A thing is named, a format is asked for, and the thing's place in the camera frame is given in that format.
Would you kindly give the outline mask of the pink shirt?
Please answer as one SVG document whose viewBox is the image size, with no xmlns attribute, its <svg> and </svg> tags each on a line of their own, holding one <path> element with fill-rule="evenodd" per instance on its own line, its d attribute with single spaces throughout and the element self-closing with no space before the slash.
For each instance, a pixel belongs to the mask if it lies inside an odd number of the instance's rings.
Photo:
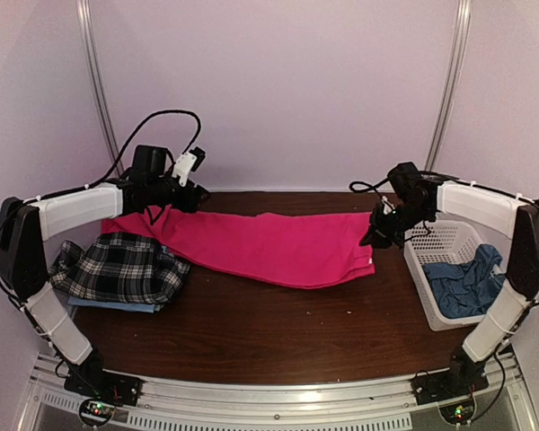
<svg viewBox="0 0 539 431">
<path fill-rule="evenodd" d="M 131 214 L 102 223 L 103 233 L 154 239 L 177 257 L 234 276 L 277 286 L 320 289 L 376 272 L 360 241 L 368 213 L 255 216 L 169 209 L 152 223 Z"/>
</svg>

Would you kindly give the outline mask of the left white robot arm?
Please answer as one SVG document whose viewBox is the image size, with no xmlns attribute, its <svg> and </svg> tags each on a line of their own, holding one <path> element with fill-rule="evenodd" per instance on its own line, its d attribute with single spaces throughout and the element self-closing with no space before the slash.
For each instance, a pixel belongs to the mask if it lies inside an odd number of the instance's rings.
<svg viewBox="0 0 539 431">
<path fill-rule="evenodd" d="M 0 287 L 69 364 L 92 361 L 94 349 L 75 326 L 49 282 L 44 244 L 52 237 L 103 219 L 144 214 L 151 207 L 196 212 L 208 191 L 190 180 L 204 162 L 199 147 L 171 153 L 140 145 L 125 177 L 99 180 L 43 197 L 7 198 L 0 208 Z"/>
</svg>

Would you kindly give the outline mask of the black white plaid shirt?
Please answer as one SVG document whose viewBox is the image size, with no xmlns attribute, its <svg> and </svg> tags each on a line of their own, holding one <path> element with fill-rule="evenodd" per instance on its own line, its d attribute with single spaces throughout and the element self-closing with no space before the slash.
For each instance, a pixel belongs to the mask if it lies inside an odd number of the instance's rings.
<svg viewBox="0 0 539 431">
<path fill-rule="evenodd" d="M 67 295 L 97 302 L 158 308 L 181 291 L 191 264 L 159 241 L 133 233 L 104 233 L 83 250 L 63 242 L 49 282 Z"/>
</svg>

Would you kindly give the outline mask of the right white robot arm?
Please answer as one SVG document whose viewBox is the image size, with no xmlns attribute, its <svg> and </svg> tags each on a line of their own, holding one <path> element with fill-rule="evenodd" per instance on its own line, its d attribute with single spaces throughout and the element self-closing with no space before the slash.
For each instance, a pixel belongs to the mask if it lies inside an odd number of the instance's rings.
<svg viewBox="0 0 539 431">
<path fill-rule="evenodd" d="M 381 181 L 399 202 L 380 199 L 361 244 L 377 249 L 409 242 L 408 232 L 438 219 L 464 222 L 499 248 L 505 281 L 493 305 L 466 337 L 443 376 L 448 395 L 463 395 L 477 381 L 475 366 L 488 360 L 539 305 L 539 198 L 526 198 L 399 163 Z"/>
</svg>

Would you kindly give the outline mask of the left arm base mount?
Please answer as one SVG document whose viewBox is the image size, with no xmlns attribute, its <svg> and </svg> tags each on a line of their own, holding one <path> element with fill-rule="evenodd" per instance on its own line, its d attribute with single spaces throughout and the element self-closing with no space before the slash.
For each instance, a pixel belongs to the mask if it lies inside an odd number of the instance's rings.
<svg viewBox="0 0 539 431">
<path fill-rule="evenodd" d="M 71 372 L 64 382 L 64 389 L 67 391 L 116 406 L 130 407 L 137 405 L 141 387 L 142 381 L 137 377 L 106 371 L 98 377 Z"/>
</svg>

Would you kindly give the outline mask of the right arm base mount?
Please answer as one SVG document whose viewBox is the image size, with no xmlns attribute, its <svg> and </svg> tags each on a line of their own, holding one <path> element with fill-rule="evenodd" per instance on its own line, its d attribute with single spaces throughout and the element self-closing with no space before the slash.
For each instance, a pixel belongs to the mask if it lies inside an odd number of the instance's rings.
<svg viewBox="0 0 539 431">
<path fill-rule="evenodd" d="M 484 376 L 479 375 L 469 383 L 460 383 L 449 370 L 434 373 L 421 370 L 411 379 L 411 389 L 418 405 L 470 396 L 472 391 L 488 387 L 489 382 Z"/>
</svg>

